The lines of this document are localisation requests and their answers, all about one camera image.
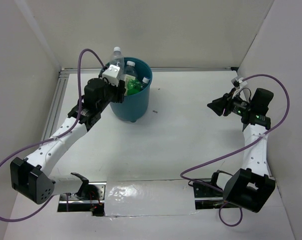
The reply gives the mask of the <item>large clear bottle front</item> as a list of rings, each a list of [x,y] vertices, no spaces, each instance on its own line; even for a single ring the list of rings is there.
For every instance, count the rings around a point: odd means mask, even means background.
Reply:
[[[135,63],[133,61],[128,60],[124,69],[124,81],[125,86],[127,86],[129,80],[136,80],[138,74],[135,70]]]

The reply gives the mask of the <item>green plastic bottle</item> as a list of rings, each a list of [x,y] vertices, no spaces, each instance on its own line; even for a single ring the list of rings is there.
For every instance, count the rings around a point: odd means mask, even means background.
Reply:
[[[127,83],[127,95],[134,95],[141,91],[141,82],[138,79],[129,80]]]

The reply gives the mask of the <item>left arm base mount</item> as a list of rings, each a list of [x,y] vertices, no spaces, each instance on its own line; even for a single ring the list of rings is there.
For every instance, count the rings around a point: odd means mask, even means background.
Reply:
[[[58,212],[88,212],[104,216],[105,182],[90,182],[79,173],[56,178],[53,195],[59,197]]]

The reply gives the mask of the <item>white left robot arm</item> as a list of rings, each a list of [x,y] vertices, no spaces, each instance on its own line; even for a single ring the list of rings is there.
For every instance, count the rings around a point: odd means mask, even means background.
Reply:
[[[86,177],[75,172],[53,176],[51,172],[69,148],[97,123],[109,103],[123,102],[124,92],[124,81],[114,86],[106,78],[90,79],[82,98],[53,134],[53,140],[42,144],[24,159],[16,157],[10,163],[12,188],[38,205],[52,195],[64,193],[85,199],[89,195]]]

